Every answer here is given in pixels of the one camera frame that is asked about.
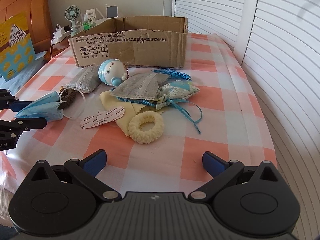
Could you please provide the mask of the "blue face mask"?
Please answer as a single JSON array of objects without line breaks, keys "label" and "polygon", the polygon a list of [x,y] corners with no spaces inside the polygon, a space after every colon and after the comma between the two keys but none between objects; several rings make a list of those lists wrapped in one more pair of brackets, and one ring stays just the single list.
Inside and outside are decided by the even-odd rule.
[{"label": "blue face mask", "polygon": [[59,109],[60,103],[60,96],[54,91],[30,103],[20,110],[15,117],[45,118],[47,122],[61,120],[63,118],[63,111]]}]

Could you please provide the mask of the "white pink adhesive strips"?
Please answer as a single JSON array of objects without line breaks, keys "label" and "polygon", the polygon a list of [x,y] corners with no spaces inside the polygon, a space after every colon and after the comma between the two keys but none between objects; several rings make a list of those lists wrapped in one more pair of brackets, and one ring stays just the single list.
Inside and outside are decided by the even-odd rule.
[{"label": "white pink adhesive strips", "polygon": [[94,115],[88,116],[80,121],[80,127],[82,129],[94,128],[107,124],[109,122],[116,121],[123,117],[125,108],[122,106],[115,107],[108,111],[97,112]]}]

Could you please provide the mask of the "brown hair scrunchie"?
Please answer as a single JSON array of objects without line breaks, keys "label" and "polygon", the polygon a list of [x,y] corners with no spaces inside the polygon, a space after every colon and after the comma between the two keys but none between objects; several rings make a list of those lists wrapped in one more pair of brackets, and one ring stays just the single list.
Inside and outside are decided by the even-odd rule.
[{"label": "brown hair scrunchie", "polygon": [[58,109],[67,109],[71,106],[76,98],[76,91],[72,88],[61,88],[59,91],[62,102],[60,103]]}]

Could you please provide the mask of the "cream knitted scrunchie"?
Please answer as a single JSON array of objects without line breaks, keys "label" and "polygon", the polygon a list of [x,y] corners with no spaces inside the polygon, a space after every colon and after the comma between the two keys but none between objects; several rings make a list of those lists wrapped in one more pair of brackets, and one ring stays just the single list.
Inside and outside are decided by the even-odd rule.
[{"label": "cream knitted scrunchie", "polygon": [[159,139],[164,132],[162,116],[153,111],[142,112],[131,119],[128,133],[139,144],[150,144]]}]

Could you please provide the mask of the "yellow cleaning cloth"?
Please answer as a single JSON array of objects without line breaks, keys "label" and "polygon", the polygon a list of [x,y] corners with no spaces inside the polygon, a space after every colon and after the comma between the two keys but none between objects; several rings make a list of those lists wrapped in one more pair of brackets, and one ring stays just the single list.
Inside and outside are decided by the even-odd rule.
[{"label": "yellow cleaning cloth", "polygon": [[124,115],[116,120],[116,124],[124,132],[124,134],[129,137],[128,125],[133,117],[137,114],[146,112],[146,111],[155,111],[153,107],[146,106],[143,104],[132,103],[127,101],[120,101],[116,97],[111,95],[110,91],[102,92],[99,96],[103,107],[106,110],[115,108],[115,107],[124,107]]}]

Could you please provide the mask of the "floral blue drawstring pouch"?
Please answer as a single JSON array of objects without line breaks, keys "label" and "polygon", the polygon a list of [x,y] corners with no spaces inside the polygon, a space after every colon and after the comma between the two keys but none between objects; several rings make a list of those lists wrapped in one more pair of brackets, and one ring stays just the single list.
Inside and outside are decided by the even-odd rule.
[{"label": "floral blue drawstring pouch", "polygon": [[[188,100],[191,96],[196,95],[199,91],[200,89],[194,86],[190,81],[176,80],[169,82],[159,87],[154,99],[155,108],[157,111],[167,106],[177,109],[193,124],[197,132],[201,134],[198,123],[200,123],[203,118],[202,110],[197,104]],[[179,103],[191,103],[199,110],[200,117],[197,120],[194,120],[191,117],[191,114],[185,108],[180,106]]]}]

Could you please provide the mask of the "blue white round toy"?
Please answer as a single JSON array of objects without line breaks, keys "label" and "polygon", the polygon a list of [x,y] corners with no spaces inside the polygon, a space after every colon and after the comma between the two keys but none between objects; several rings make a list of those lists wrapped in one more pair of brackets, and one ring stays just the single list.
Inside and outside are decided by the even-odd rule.
[{"label": "blue white round toy", "polygon": [[104,84],[118,87],[129,78],[129,74],[119,59],[108,59],[100,65],[98,77]]}]

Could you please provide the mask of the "blue tassel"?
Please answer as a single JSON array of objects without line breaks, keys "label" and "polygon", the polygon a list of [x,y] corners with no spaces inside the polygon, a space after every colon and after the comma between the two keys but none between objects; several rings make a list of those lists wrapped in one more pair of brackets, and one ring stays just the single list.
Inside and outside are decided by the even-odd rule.
[{"label": "blue tassel", "polygon": [[[187,81],[191,81],[191,76],[185,74],[185,73],[182,73],[182,72],[178,72],[176,70],[173,70],[173,69],[154,69],[152,70],[151,72],[147,72],[147,73],[162,73],[162,74],[168,74],[170,77],[167,79],[170,80],[170,79],[174,79],[174,80],[178,80],[178,79],[181,79],[181,80],[187,80]],[[118,98],[116,97],[117,99],[119,99],[120,101],[127,101],[127,102],[132,102],[132,103],[138,103],[138,104],[143,104],[143,105],[146,105],[146,106],[150,106],[150,107],[154,107],[155,108],[155,103],[154,103],[154,100],[135,100],[135,99],[124,99],[124,98]]]}]

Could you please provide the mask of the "pink checkered bed sheet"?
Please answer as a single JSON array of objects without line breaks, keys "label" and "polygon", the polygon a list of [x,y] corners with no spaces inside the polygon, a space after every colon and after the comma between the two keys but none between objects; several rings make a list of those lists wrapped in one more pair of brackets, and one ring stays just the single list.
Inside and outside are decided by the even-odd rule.
[{"label": "pink checkered bed sheet", "polygon": [[114,122],[82,129],[82,119],[103,110],[99,96],[108,86],[101,84],[77,96],[62,120],[24,132],[15,149],[1,152],[1,185],[15,192],[38,160],[61,165],[98,149],[107,153],[107,165],[98,178],[120,193],[189,193],[210,180],[202,167],[206,151],[249,166],[276,161],[257,98],[221,38],[189,34],[183,71],[199,88],[184,105],[199,120],[197,126],[178,110],[167,108],[162,114],[164,133],[150,144],[134,142]]}]

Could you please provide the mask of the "yellow blue snack bag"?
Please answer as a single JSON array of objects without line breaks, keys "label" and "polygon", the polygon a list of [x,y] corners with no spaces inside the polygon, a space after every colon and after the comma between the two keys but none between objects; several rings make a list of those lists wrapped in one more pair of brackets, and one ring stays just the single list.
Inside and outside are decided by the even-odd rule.
[{"label": "yellow blue snack bag", "polygon": [[9,81],[36,59],[24,12],[1,23],[1,76]]}]

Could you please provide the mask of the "wooden nightstand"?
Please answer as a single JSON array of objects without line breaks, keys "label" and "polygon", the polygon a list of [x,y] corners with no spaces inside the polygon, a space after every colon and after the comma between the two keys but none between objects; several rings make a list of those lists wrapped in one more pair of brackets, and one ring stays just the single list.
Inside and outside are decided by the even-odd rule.
[{"label": "wooden nightstand", "polygon": [[65,38],[60,43],[55,45],[51,45],[50,49],[46,52],[44,59],[46,62],[49,62],[53,57],[63,52],[65,49],[69,47],[68,39]]}]

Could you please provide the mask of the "white power strip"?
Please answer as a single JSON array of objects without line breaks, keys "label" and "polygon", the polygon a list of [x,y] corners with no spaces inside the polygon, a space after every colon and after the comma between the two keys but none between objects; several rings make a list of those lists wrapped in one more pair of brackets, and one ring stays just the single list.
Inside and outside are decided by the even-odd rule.
[{"label": "white power strip", "polygon": [[61,26],[57,24],[55,31],[53,32],[53,38],[51,40],[51,44],[55,45],[64,40],[67,36],[71,34],[71,28],[69,25]]}]

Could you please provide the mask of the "mint green desk fan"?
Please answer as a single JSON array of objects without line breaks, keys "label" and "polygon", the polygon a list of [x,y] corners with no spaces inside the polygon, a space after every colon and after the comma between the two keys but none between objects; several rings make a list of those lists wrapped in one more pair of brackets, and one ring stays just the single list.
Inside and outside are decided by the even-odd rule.
[{"label": "mint green desk fan", "polygon": [[80,8],[77,5],[70,5],[65,10],[65,19],[71,22],[71,37],[79,33],[80,22],[77,19],[80,17]]}]

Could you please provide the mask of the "brown cardboard box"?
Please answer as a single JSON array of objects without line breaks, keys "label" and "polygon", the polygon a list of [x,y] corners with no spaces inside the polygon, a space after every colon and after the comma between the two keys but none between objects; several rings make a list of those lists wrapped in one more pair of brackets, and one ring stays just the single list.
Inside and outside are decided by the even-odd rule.
[{"label": "brown cardboard box", "polygon": [[126,66],[183,68],[188,36],[185,17],[111,18],[69,39],[75,64],[119,59]]}]

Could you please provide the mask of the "white louvered closet doors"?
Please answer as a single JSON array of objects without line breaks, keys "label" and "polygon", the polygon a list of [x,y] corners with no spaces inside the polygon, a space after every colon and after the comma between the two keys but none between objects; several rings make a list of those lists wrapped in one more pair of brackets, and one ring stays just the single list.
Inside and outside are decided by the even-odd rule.
[{"label": "white louvered closet doors", "polygon": [[299,239],[319,237],[319,0],[172,0],[189,31],[232,49],[299,200]]}]

